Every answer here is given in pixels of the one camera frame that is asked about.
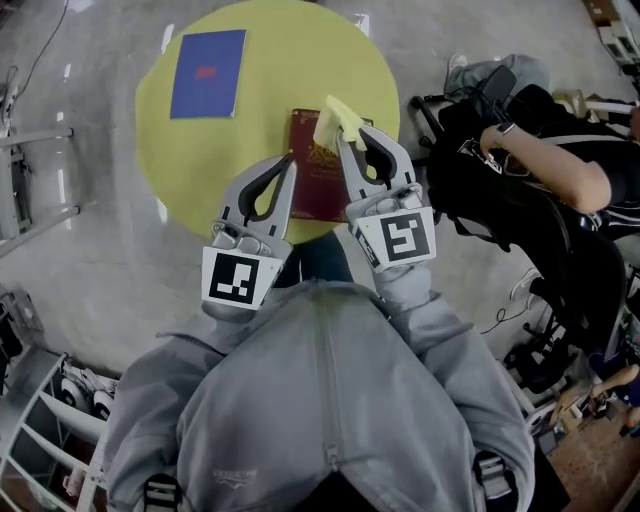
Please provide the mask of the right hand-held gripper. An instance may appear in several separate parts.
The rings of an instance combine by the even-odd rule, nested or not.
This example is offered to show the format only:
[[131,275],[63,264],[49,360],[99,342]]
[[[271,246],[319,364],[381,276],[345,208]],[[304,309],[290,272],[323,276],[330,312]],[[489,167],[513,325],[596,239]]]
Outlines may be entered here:
[[[413,183],[415,171],[408,152],[367,124],[361,128],[365,151],[344,135],[339,128],[338,157],[353,202],[346,207],[346,216],[372,270],[380,273],[435,258],[433,209],[423,203],[422,187]],[[389,191],[379,193],[380,186]]]

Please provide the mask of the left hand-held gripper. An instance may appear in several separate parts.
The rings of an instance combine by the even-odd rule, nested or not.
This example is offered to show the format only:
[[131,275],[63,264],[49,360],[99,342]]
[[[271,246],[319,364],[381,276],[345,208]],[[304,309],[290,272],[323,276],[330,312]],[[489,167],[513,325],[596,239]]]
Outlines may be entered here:
[[[213,242],[202,251],[203,301],[234,308],[262,306],[293,249],[283,239],[296,177],[294,157],[280,155],[251,165],[230,183],[221,219],[212,226]],[[256,202],[272,182],[269,204],[258,213]]]

